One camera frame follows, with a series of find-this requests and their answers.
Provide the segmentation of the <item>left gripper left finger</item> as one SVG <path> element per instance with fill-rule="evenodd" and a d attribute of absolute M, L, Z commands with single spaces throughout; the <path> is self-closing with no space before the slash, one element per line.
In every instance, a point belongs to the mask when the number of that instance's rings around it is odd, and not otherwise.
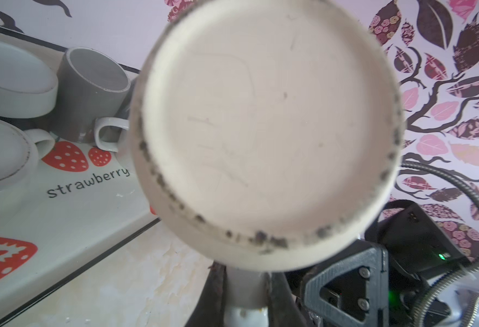
<path fill-rule="evenodd" d="M 201 296 L 185 327 L 224 327 L 226 292 L 226 266 L 213 262 Z"/>

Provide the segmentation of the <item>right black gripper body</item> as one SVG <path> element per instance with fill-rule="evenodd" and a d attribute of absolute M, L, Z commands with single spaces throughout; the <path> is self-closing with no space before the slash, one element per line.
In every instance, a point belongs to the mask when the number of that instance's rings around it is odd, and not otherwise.
<path fill-rule="evenodd" d="M 408 326 L 429 280 L 469 264 L 428 210 L 410 200 L 385 209 L 397 212 L 375 220 L 363 239 L 320 264 L 286 273 L 307 326 Z"/>

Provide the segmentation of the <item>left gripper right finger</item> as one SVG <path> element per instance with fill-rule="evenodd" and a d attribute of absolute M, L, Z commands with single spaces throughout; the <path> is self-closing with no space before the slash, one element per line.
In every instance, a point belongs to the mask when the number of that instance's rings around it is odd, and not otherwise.
<path fill-rule="evenodd" d="M 306 320 L 297 308 L 282 272 L 269 274 L 269 326 L 306 326 Z"/>

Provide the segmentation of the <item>cream mug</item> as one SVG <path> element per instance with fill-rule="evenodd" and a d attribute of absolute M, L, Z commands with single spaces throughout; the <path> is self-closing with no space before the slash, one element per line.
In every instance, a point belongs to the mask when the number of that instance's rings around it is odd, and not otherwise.
<path fill-rule="evenodd" d="M 331 1 L 196 1 L 139 75 L 129 145 L 168 228 L 226 266 L 229 307 L 333 258 L 377 217 L 405 120 L 394 73 Z"/>

